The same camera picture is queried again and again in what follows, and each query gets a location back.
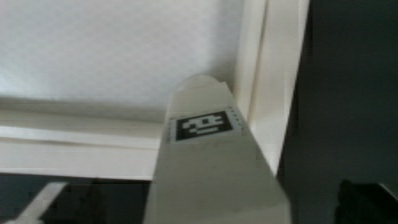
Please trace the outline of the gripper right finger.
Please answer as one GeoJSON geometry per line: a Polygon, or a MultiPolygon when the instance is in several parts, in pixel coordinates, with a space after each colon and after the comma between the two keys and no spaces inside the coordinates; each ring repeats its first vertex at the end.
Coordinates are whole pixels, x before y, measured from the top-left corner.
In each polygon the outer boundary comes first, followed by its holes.
{"type": "Polygon", "coordinates": [[[398,224],[398,193],[385,184],[340,181],[335,224],[398,224]]]}

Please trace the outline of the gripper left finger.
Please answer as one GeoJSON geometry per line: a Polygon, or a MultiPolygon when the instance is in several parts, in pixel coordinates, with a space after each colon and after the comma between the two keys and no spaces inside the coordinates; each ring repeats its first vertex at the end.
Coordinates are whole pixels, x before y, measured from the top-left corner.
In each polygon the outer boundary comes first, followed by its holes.
{"type": "Polygon", "coordinates": [[[6,220],[5,224],[44,224],[40,217],[65,186],[65,182],[49,182],[44,185],[17,217],[6,220]]]}

